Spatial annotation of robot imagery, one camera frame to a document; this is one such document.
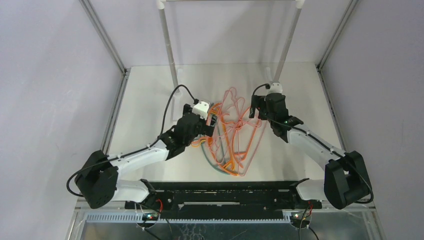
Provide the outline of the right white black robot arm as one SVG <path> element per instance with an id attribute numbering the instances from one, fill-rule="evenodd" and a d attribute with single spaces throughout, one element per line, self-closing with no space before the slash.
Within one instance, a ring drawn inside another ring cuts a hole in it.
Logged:
<path id="1" fill-rule="evenodd" d="M 369 204 L 374 192 L 363 156 L 347 152 L 328 143 L 290 115 L 286 97 L 281 93 L 251 96 L 249 117 L 268 121 L 275 136 L 315 161 L 324 171 L 323 180 L 304 178 L 296 182 L 289 194 L 289 203 L 302 208 L 309 200 L 328 201 L 342 210 L 351 204 Z"/>

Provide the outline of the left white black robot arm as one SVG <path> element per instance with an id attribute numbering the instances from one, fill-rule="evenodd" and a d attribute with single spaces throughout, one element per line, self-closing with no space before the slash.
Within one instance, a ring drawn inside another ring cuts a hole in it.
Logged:
<path id="1" fill-rule="evenodd" d="M 198 136 L 212 136 L 216 118 L 208 119 L 210 104 L 199 101 L 185 104 L 182 117 L 168 131 L 161 133 L 151 145 L 131 153 L 107 156 L 101 150 L 93 152 L 74 182 L 89 207 L 99 209 L 109 202 L 130 201 L 149 209 L 157 196 L 145 179 L 125 180 L 124 176 L 158 162 L 170 160 L 185 151 Z"/>

